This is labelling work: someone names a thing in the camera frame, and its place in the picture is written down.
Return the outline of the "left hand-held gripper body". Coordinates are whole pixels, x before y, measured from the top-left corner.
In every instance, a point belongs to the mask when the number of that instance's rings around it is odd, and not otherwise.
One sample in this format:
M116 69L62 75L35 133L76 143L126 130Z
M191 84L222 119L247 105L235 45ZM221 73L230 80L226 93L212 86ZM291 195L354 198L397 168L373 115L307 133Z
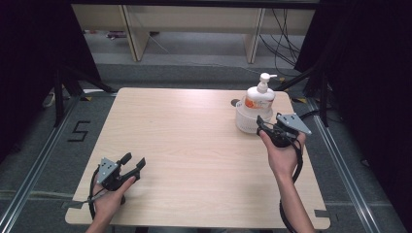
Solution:
M117 162L103 157L98 169L97 182L110 191L118 190L129 178L125 178L120 173L120 167Z

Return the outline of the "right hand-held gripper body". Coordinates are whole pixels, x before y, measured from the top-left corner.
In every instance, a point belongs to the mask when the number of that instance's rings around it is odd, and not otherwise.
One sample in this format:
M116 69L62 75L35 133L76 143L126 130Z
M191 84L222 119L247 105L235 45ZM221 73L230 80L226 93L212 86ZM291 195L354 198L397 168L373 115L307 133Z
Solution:
M300 133L311 135L312 131L296 114L281 115L275 123L270 123L271 133L268 135L272 143L278 148L292 145Z

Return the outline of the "white plastic basket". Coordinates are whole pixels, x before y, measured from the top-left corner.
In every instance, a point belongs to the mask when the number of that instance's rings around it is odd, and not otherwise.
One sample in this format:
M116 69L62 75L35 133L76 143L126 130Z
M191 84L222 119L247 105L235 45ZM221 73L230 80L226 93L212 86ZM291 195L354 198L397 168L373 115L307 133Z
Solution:
M246 106L244 99L236 103L235 123L239 130L245 133L254 134L257 132L257 119L261 117L264 121L269 121L273 116L271 107L263 109L253 109Z

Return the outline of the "white pump bottle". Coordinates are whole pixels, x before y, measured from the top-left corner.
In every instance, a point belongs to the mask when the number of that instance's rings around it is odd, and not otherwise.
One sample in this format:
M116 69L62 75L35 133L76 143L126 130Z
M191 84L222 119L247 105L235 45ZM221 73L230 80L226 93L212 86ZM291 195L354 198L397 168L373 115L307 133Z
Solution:
M248 117L272 118L272 104L275 100L276 93L268 86L271 78L276 78L276 75L261 73L259 83L247 90L244 99L244 111Z

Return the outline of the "person's right hand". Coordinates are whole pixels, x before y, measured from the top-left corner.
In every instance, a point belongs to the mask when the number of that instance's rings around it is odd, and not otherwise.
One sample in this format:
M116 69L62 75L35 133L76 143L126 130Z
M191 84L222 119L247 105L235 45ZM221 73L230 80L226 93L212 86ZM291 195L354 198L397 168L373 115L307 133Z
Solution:
M285 148L276 147L263 130L259 131L259 136L266 146L268 163L275 178L291 180L298 164L297 155L304 149L306 136L300 133L293 144Z

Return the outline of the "person's left hand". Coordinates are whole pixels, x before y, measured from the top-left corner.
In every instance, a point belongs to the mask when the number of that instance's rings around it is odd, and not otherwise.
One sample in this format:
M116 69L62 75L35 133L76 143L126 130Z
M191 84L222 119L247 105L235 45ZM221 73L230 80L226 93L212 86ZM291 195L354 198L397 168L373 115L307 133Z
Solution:
M108 191L97 183L93 188L93 193L100 192L102 196L94 201L95 217L93 221L100 224L109 224L120 208L122 196L134 183L135 178L131 177L116 191Z

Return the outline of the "black metal stand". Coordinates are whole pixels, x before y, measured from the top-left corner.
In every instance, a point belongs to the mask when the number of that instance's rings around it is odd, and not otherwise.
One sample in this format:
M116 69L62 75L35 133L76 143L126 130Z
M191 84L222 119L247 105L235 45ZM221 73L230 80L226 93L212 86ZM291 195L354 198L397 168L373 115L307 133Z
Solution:
M117 90L104 84L99 75L91 76L85 72L67 65L59 65L55 70L54 97L55 97L55 123L58 126L65 116L63 104L63 88L66 88L71 96L80 97L84 94L79 81L86 81L107 93L116 93Z
M328 127L327 122L327 75L326 75L326 68L324 65L321 65L317 62L308 70L304 71L300 75L294 77L293 79L281 84L280 86L276 87L276 91L284 91L289 87L302 82L303 80L308 79L303 93L306 97L313 97L316 93L319 94L320 97L320 118L321 122L324 124L325 127Z

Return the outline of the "dark curtain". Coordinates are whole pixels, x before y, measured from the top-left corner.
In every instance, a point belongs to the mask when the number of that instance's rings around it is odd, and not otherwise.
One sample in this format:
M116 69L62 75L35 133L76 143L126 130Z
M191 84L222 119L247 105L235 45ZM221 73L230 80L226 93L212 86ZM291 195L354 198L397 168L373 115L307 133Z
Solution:
M341 115L407 233L412 233L412 0L316 0L295 69L320 58L343 17L328 68Z
M100 75L68 0L0 0L0 162L23 136L60 71Z

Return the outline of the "beige wooden desk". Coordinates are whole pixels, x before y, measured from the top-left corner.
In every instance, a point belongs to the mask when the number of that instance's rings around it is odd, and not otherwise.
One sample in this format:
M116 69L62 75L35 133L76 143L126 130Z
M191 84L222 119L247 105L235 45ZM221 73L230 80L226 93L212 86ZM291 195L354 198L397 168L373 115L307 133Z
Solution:
M123 31L135 61L143 58L151 32L167 31L241 34L246 59L253 63L260 34L304 36L314 15L268 8L74 4L72 9L83 30Z

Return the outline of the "aluminium floor rail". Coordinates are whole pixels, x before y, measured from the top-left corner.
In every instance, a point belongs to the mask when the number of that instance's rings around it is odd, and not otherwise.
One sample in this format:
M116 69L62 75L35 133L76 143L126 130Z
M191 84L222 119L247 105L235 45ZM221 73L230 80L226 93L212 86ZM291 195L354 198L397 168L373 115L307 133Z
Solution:
M353 175L351 174L341 150L338 148L335 140L333 139L330 130L324 125L319 116L314 117L314 121L318 127L318 130L326 144L326 148L331 156L331 159L337 169L339 177L341 178L350 200L358 214L360 222L366 233L382 233L381 228L378 226L376 218L372 213L370 207L366 203L366 200L361 193L361 190L356 183Z
M71 97L65 107L65 113L61 121L55 126L48 139L46 140L42 150L38 154L36 160L26 173L26 177L20 185L19 189L13 196L6 212L0 218L0 233L10 233L18 216L20 215L30 192L39 180L43 170L45 169L52 152L57 145L64 129L66 128L69 117L80 102L80 97Z

